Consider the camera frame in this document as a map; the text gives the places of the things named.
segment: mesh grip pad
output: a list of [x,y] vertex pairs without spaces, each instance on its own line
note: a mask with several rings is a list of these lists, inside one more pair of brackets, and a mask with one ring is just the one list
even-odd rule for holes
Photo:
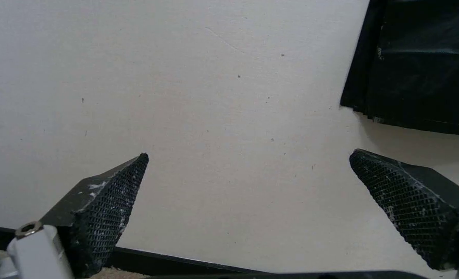
[[355,150],[350,165],[430,268],[459,266],[459,186],[433,169]]
[[80,181],[41,221],[57,227],[73,274],[99,272],[126,225],[148,164],[140,156]]

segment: white wall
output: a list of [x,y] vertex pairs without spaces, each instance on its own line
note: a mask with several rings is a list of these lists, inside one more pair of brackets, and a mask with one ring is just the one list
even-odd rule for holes
[[0,226],[148,152],[120,246],[439,278],[348,163],[365,148],[459,183],[459,136],[339,107],[367,4],[0,1]]

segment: black fabric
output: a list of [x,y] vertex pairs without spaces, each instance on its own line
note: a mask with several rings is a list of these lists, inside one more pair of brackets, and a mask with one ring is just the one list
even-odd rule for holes
[[459,134],[459,1],[371,0],[341,104],[375,122]]

